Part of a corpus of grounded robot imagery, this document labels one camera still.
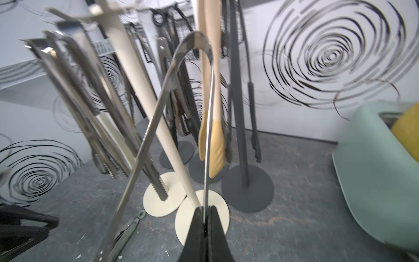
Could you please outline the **black ring tongs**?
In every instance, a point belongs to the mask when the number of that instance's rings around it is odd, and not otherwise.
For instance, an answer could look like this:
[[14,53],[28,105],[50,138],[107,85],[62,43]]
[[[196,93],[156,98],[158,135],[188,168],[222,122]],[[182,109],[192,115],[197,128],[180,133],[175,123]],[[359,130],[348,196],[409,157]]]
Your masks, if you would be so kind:
[[[193,31],[187,17],[177,4],[166,8],[152,9],[152,22],[157,30],[158,63],[165,79],[172,61],[172,56],[180,43],[174,12],[186,22],[190,32]],[[192,135],[198,139],[200,119],[194,99],[191,80],[185,63],[179,65],[179,72],[169,79],[172,85],[166,106],[165,117],[174,143],[178,144],[178,135]]]

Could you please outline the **slim steel tweezers tongs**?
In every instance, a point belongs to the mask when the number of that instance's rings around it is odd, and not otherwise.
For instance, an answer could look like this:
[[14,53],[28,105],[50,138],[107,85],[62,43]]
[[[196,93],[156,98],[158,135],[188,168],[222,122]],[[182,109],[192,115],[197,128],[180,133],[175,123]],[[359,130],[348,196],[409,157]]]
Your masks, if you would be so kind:
[[213,50],[212,50],[211,42],[208,39],[208,36],[206,36],[204,33],[200,31],[194,31],[184,38],[184,40],[181,42],[181,44],[179,44],[178,48],[175,51],[175,54],[170,64],[170,68],[163,82],[161,95],[158,98],[157,103],[156,103],[155,112],[153,116],[149,118],[149,125],[146,130],[144,141],[141,144],[141,147],[137,154],[134,167],[131,173],[131,177],[128,180],[128,184],[115,210],[111,223],[108,226],[108,229],[101,243],[101,246],[98,252],[96,253],[95,258],[93,258],[94,262],[106,262],[108,260],[108,257],[111,251],[112,242],[113,242],[113,236],[117,232],[118,224],[129,202],[129,199],[135,187],[140,171],[145,164],[145,160],[146,160],[149,148],[151,147],[154,136],[156,134],[156,131],[160,129],[160,120],[163,116],[163,109],[166,105],[166,102],[169,98],[169,94],[171,92],[169,81],[171,78],[173,78],[173,76],[177,74],[179,65],[180,63],[183,62],[183,59],[186,53],[194,49],[202,50],[202,52],[206,54],[210,62],[211,89],[210,89],[210,96],[209,96],[208,116],[212,117],[213,115],[213,103],[214,103],[215,83],[216,83],[215,71],[214,71],[214,66],[213,66]]

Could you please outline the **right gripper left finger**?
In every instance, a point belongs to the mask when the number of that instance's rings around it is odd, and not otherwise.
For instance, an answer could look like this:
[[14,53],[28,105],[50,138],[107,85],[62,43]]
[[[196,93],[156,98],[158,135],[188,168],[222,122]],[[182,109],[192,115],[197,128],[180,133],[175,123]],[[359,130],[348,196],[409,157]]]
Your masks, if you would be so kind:
[[203,262],[205,260],[204,240],[203,211],[201,207],[197,207],[178,262]]

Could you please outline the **green tongs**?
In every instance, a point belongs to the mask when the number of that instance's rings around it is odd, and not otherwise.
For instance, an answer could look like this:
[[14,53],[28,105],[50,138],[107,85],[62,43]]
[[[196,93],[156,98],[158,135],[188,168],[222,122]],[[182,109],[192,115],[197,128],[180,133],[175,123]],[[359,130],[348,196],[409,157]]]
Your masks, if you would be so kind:
[[123,248],[132,237],[139,222],[146,216],[144,209],[140,210],[136,217],[130,219],[117,232],[112,244],[112,249],[108,257],[108,262],[115,262],[122,252]]

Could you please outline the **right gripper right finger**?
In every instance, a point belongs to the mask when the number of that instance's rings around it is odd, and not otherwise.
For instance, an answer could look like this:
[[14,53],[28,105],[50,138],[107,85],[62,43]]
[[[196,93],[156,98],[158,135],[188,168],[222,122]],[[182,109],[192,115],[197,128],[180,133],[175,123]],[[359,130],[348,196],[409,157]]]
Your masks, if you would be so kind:
[[218,210],[215,206],[208,208],[207,218],[207,261],[234,262],[225,237]]

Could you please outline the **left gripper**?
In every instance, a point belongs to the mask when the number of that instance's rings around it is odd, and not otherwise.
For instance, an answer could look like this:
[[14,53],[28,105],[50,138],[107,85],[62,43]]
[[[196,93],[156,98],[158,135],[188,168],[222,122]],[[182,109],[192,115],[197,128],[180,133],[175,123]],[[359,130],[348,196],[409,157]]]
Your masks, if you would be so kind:
[[58,225],[58,217],[1,204],[1,261],[9,262],[46,240]]

